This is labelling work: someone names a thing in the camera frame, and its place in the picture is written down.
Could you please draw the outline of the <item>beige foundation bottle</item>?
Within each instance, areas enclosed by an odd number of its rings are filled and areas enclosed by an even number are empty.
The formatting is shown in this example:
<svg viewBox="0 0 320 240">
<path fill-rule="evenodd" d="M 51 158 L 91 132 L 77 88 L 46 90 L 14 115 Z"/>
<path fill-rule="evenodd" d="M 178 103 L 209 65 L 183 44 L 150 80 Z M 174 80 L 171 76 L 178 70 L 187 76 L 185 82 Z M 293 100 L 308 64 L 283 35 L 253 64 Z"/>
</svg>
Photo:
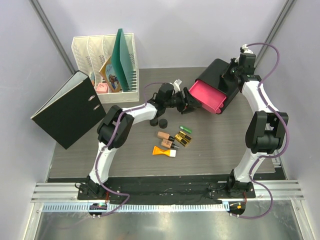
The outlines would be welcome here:
<svg viewBox="0 0 320 240">
<path fill-rule="evenodd" d="M 177 149 L 180 148 L 179 146 L 177 146 L 176 144 L 174 144 L 172 141 L 167 140 L 167 139 L 163 139 L 163 140 L 162 140 L 161 146 L 163 146 L 163 147 L 165 147 L 165 148 L 168 148 L 168 149 L 174 149 L 174 150 L 177 150 Z"/>
<path fill-rule="evenodd" d="M 165 133 L 165 132 L 162 132 L 162 131 L 158 131 L 157 132 L 157 137 L 159 139 L 162 139 L 162 140 L 168 140 L 168 141 L 171 141 L 171 142 L 175 141 L 175 138 L 173 136 L 171 136 L 169 133 Z"/>
</svg>

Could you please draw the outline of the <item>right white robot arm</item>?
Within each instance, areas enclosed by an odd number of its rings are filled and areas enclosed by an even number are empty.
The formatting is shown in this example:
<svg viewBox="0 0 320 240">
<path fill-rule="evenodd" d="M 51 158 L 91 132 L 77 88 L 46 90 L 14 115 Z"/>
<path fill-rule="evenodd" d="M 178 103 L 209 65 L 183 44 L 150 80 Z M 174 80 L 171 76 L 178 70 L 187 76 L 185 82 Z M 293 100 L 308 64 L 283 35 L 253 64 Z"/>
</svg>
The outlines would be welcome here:
<svg viewBox="0 0 320 240">
<path fill-rule="evenodd" d="M 253 112 L 245 134 L 246 151 L 226 180 L 225 191 L 231 198 L 241 198 L 252 193 L 253 177 L 261 163 L 276 150 L 282 148 L 285 127 L 289 117 L 270 103 L 261 77 L 255 74 L 256 55 L 249 49 L 241 49 L 223 74 L 237 84 Z"/>
</svg>

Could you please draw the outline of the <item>pink top drawer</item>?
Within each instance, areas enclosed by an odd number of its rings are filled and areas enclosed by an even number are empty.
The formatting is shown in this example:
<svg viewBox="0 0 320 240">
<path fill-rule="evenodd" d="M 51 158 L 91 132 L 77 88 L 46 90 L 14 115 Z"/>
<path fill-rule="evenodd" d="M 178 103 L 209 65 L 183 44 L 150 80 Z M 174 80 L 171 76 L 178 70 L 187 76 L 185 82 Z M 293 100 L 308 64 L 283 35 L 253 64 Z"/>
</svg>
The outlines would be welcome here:
<svg viewBox="0 0 320 240">
<path fill-rule="evenodd" d="M 202 104 L 202 108 L 212 114 L 217 114 L 218 108 L 224 107 L 226 95 L 207 83 L 197 80 L 189 89 L 190 94 Z"/>
</svg>

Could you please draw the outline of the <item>black drawer organizer box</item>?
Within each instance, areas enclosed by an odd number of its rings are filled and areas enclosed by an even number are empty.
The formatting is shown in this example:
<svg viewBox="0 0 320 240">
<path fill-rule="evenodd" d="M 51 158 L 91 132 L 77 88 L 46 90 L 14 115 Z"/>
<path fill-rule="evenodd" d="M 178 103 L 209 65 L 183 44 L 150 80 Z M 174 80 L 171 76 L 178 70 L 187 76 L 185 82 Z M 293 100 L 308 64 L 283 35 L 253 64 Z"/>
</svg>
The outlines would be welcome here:
<svg viewBox="0 0 320 240">
<path fill-rule="evenodd" d="M 201 80 L 226 95 L 223 111 L 239 92 L 238 85 L 235 82 L 223 79 L 223 72 L 227 66 L 227 62 L 217 58 L 195 80 L 195 82 Z"/>
</svg>

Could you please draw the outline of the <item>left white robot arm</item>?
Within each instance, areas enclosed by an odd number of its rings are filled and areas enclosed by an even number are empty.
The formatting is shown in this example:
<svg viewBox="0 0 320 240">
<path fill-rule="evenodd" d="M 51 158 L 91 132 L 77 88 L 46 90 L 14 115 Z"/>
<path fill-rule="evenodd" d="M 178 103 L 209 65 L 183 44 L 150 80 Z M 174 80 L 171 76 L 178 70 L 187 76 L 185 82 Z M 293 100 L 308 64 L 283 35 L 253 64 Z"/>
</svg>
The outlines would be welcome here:
<svg viewBox="0 0 320 240">
<path fill-rule="evenodd" d="M 159 90 L 141 105 L 121 108 L 112 106 L 97 129 L 98 151 L 94 166 L 79 188 L 79 192 L 90 198 L 102 199 L 106 192 L 118 194 L 108 189 L 104 183 L 117 150 L 126 142 L 133 125 L 144 121 L 156 121 L 168 108 L 176 108 L 179 113 L 188 114 L 201 108 L 190 91 L 182 90 L 174 83 L 162 83 Z"/>
</svg>

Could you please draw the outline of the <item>orange cream tube white cap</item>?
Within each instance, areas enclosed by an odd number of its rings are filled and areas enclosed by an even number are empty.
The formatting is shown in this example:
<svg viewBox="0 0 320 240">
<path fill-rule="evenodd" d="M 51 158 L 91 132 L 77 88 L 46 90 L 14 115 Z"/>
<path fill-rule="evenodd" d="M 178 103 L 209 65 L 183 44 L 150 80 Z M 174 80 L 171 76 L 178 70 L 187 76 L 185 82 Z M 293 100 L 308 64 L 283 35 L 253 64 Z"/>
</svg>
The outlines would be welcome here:
<svg viewBox="0 0 320 240">
<path fill-rule="evenodd" d="M 158 146 L 154 146 L 153 150 L 152 150 L 152 154 L 154 156 L 157 156 L 157 155 L 165 155 L 167 157 L 170 157 L 170 158 L 175 158 L 176 157 L 176 150 L 174 149 L 162 149 L 162 148 L 159 148 Z"/>
</svg>

